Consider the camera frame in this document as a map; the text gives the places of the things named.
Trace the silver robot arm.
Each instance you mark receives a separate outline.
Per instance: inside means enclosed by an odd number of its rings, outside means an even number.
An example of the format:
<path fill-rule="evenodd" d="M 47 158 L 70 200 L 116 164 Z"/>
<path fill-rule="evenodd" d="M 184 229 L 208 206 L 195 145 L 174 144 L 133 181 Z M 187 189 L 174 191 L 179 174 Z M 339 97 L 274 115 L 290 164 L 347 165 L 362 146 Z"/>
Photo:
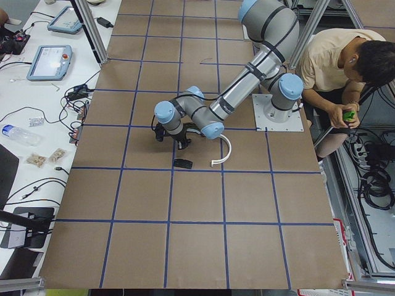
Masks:
<path fill-rule="evenodd" d="M 190 129 L 207 139 L 218 138 L 223 122 L 258 86 L 267 88 L 278 110 L 290 110 L 303 90 L 302 80 L 294 74 L 280 74 L 280 67 L 290 57 L 299 37 L 296 14 L 280 1 L 243 1 L 238 19 L 246 27 L 248 38 L 259 45 L 259 51 L 240 74 L 217 98 L 205 105 L 205 97 L 196 86 L 184 90 L 169 101 L 159 102 L 154 109 L 158 123 L 153 131 L 161 142 L 170 136 L 179 149 L 190 140 Z"/>

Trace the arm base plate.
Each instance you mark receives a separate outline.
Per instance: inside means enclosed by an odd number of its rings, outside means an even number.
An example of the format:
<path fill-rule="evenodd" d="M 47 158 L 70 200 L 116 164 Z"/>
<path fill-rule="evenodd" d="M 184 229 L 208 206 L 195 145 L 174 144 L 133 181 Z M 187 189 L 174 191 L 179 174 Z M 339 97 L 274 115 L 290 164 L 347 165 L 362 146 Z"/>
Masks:
<path fill-rule="evenodd" d="M 271 94 L 253 94 L 252 104 L 257 131 L 303 132 L 297 101 L 289 110 L 277 109 L 272 104 Z"/>

